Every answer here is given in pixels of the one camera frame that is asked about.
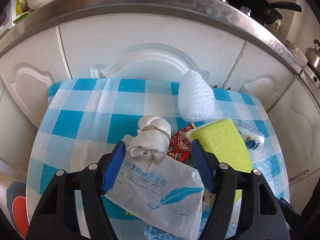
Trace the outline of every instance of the checkered tablecloth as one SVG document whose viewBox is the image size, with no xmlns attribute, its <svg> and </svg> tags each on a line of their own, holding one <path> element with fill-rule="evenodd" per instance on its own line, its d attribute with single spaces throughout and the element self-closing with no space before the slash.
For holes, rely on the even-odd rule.
<svg viewBox="0 0 320 240">
<path fill-rule="evenodd" d="M 29 163 L 29 220 L 58 169 L 74 172 L 97 162 L 103 154 L 111 152 L 124 135 L 137 135 L 137 123 L 142 116 L 156 115 L 166 119 L 172 134 L 187 126 L 189 123 L 182 120 L 178 111 L 178 88 L 178 83 L 168 81 L 114 78 L 71 79 L 53 85 Z M 262 149 L 249 151 L 253 167 L 262 171 L 275 196 L 289 201 L 284 158 L 260 101 L 248 94 L 215 88 L 213 91 L 217 99 L 216 119 L 241 120 L 264 134 Z M 81 232 L 88 235 L 79 192 L 76 202 Z M 119 239 L 143 238 L 145 222 L 105 197 L 103 202 Z"/>
</svg>

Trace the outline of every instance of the green object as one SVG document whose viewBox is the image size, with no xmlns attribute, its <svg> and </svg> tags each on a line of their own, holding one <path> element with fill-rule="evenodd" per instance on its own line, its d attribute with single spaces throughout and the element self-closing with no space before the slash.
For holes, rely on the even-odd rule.
<svg viewBox="0 0 320 240">
<path fill-rule="evenodd" d="M 15 19 L 13 21 L 14 24 L 17 24 L 18 22 L 20 22 L 21 20 L 23 20 L 25 17 L 27 17 L 31 12 L 26 12 L 25 14 L 21 15 L 19 18 Z"/>
<path fill-rule="evenodd" d="M 214 153 L 219 162 L 229 164 L 237 171 L 251 172 L 250 154 L 230 119 L 204 124 L 186 133 L 188 139 L 198 139 L 206 152 Z M 235 201 L 241 197 L 236 191 Z"/>
</svg>

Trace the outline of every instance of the feather logo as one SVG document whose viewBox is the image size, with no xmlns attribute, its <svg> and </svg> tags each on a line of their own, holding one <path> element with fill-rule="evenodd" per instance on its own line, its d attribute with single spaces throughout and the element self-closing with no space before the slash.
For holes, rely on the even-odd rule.
<svg viewBox="0 0 320 240">
<path fill-rule="evenodd" d="M 160 199 L 160 204 L 154 207 L 154 204 L 149 203 L 148 206 L 152 209 L 157 209 L 161 207 L 162 205 L 169 205 L 169 204 L 174 204 L 177 202 L 180 202 L 183 200 L 186 196 L 189 196 L 191 194 L 196 194 L 200 193 L 203 191 L 203 187 L 197 187 L 197 188 L 192 188 L 192 187 L 182 187 L 182 188 L 176 188 L 172 191 L 169 192 L 169 194 L 166 197 L 162 197 Z"/>
</svg>

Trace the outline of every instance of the red snack wrapper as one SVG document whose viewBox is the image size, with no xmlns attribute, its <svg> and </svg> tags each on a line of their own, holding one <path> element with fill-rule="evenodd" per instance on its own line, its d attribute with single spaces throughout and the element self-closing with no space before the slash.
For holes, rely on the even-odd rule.
<svg viewBox="0 0 320 240">
<path fill-rule="evenodd" d="M 172 147 L 167 155 L 179 162 L 184 162 L 191 155 L 191 142 L 186 137 L 186 132 L 194 129 L 193 123 L 172 135 L 169 146 Z"/>
</svg>

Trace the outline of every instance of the white packet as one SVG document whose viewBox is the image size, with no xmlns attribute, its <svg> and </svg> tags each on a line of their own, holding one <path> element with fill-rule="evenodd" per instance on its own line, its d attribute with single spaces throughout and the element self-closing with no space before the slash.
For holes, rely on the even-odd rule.
<svg viewBox="0 0 320 240">
<path fill-rule="evenodd" d="M 197 239 L 204 186 L 199 172 L 166 156 L 143 172 L 125 156 L 113 188 L 105 195 L 141 220 L 183 239 Z"/>
</svg>

